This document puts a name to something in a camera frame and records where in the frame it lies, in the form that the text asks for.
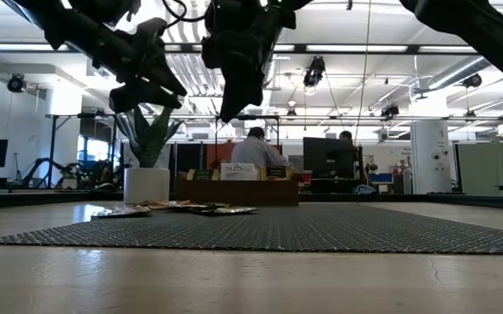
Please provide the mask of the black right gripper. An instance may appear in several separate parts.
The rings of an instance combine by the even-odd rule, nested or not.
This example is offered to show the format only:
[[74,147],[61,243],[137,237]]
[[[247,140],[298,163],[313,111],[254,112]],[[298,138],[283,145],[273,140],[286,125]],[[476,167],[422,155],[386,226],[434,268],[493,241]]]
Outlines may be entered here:
[[[208,35],[201,58],[209,69],[242,62],[261,69],[284,29],[296,28],[297,0],[212,0],[205,13]],[[261,71],[222,68],[225,79],[220,119],[229,122],[246,106],[263,101]]]

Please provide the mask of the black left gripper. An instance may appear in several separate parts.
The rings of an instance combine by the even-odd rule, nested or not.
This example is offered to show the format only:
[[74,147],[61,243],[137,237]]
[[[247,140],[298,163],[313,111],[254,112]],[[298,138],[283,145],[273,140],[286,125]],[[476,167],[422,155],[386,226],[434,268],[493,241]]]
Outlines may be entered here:
[[142,103],[181,108],[177,95],[186,96],[187,90],[170,69],[163,44],[160,44],[160,36],[167,26],[165,20],[148,19],[137,25],[134,34],[112,31],[92,20],[89,25],[93,36],[90,54],[94,68],[104,66],[118,79],[143,77],[153,82],[135,82],[112,89],[109,107],[113,112],[126,113]]

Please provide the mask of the orange white tea packet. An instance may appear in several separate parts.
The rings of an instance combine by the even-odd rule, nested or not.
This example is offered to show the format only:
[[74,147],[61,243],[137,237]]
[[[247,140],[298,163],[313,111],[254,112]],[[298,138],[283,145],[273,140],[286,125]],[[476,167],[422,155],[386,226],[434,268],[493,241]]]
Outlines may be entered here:
[[259,174],[254,164],[221,163],[220,179],[222,181],[258,181]]

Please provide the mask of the green yellow tea packet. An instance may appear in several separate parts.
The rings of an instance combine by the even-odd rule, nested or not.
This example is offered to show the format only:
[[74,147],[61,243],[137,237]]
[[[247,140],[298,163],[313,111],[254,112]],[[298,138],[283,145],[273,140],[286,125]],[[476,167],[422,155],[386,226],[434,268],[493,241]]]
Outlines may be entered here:
[[189,210],[197,215],[247,215],[258,211],[259,208],[253,207],[232,207],[231,205],[227,208],[217,208],[215,210]]
[[227,208],[229,206],[230,206],[229,203],[219,203],[219,202],[195,203],[195,202],[189,202],[189,203],[183,204],[181,207],[182,208],[187,208],[189,210],[202,211],[202,210],[215,210],[217,208]]
[[187,173],[188,181],[218,181],[219,179],[218,169],[190,169]]

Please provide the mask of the brown wooden tea tray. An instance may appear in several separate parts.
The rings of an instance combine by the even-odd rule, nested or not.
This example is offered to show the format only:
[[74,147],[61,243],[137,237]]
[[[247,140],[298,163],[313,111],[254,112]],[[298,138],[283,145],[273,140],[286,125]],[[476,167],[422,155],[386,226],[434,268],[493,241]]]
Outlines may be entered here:
[[219,202],[233,206],[292,207],[299,205],[297,181],[188,181],[177,180],[173,198],[195,203]]

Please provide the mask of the orange red tea packet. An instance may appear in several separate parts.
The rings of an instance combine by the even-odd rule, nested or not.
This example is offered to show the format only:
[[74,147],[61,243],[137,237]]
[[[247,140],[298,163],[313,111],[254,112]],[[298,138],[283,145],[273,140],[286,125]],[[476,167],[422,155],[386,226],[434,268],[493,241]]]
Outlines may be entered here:
[[152,210],[146,207],[114,207],[114,208],[104,208],[98,212],[91,215],[92,220],[98,219],[112,219],[112,218],[131,218],[138,216],[148,216]]

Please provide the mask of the orange partition panel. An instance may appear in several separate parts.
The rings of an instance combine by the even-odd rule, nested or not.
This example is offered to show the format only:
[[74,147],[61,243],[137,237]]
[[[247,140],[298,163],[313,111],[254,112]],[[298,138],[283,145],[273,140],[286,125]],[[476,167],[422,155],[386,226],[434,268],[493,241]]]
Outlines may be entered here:
[[230,162],[235,143],[228,141],[220,144],[206,144],[206,166],[217,168],[222,162]]

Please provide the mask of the snake plant in white pot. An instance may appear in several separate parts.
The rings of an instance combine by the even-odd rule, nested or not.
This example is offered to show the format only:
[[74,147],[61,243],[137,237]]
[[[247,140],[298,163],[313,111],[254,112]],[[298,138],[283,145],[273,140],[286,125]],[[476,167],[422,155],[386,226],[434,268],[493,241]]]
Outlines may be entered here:
[[170,171],[156,164],[164,146],[182,125],[181,121],[170,122],[172,112],[172,108],[164,107],[152,122],[147,120],[140,106],[114,115],[118,129],[127,138],[139,163],[124,171],[124,203],[169,200]]

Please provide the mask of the black computer monitor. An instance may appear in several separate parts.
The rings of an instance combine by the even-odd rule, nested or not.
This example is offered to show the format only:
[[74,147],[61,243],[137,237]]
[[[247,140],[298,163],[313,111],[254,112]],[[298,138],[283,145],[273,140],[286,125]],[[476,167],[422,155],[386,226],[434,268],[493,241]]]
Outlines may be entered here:
[[303,138],[303,168],[315,174],[355,176],[356,148],[346,140]]

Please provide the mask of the grey woven placemat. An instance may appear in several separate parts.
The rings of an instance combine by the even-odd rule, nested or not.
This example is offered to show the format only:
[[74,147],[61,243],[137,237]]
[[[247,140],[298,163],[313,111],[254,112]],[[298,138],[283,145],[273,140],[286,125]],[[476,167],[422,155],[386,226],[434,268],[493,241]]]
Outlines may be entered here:
[[2,235],[0,245],[503,255],[503,230],[357,205],[248,215],[163,212]]

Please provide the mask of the white round pillar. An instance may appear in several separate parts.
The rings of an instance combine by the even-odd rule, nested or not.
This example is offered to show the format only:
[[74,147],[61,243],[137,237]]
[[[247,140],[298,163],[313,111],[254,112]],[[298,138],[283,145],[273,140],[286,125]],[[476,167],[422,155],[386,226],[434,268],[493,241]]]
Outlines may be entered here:
[[420,120],[411,125],[413,193],[449,193],[451,150],[443,120]]

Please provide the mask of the green partition panel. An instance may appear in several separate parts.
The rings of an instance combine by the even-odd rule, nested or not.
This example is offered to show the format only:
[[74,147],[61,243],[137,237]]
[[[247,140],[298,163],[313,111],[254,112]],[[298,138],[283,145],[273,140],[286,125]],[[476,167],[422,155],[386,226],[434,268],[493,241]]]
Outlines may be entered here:
[[458,145],[462,191],[467,195],[503,196],[503,143]]

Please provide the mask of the black metal rig frame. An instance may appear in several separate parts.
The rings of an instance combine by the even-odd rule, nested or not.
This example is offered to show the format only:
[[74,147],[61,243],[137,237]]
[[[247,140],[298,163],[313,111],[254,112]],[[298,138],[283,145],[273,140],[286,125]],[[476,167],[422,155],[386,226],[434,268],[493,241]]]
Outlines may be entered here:
[[[52,53],[53,49],[49,44],[29,43],[29,42],[0,42],[0,53]],[[478,53],[467,45],[442,45],[442,44],[277,44],[274,48],[275,54],[313,54],[313,55],[453,55],[453,56],[476,56]],[[398,115],[394,117],[379,116],[350,116],[352,121],[498,121],[503,123],[501,116],[411,116]],[[74,192],[50,190],[37,192],[33,189],[19,189],[10,192],[6,189],[0,191],[0,208],[20,207],[32,205],[44,205],[52,203],[67,203],[76,201],[117,201],[118,192]],[[300,202],[435,202],[450,203],[456,205],[470,205],[492,208],[503,208],[503,196],[469,196],[454,193],[426,193],[420,196],[415,195],[349,195],[349,194],[305,194],[299,197]]]

